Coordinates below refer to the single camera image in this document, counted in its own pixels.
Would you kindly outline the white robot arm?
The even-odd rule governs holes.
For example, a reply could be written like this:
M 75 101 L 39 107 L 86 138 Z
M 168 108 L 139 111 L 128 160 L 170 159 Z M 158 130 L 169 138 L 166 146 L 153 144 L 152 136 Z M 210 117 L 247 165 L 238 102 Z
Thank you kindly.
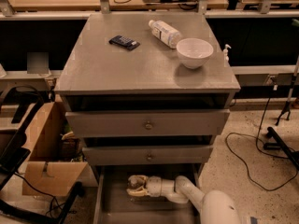
M 175 180 L 159 176 L 131 175 L 127 193 L 135 197 L 165 197 L 172 203 L 191 202 L 200 214 L 201 224 L 241 224 L 235 202 L 226 193 L 212 190 L 204 193 L 186 176 Z

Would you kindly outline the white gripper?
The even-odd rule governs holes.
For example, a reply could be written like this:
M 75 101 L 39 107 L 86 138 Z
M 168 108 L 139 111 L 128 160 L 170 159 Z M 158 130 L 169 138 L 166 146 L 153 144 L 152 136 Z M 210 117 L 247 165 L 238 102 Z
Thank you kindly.
M 128 180 L 130 182 L 146 182 L 146 190 L 135 190 L 135 189 L 128 189 L 127 193 L 133 197 L 159 197 L 162 191 L 162 179 L 158 176 L 151 176 L 148 178 L 146 175 L 131 175 Z

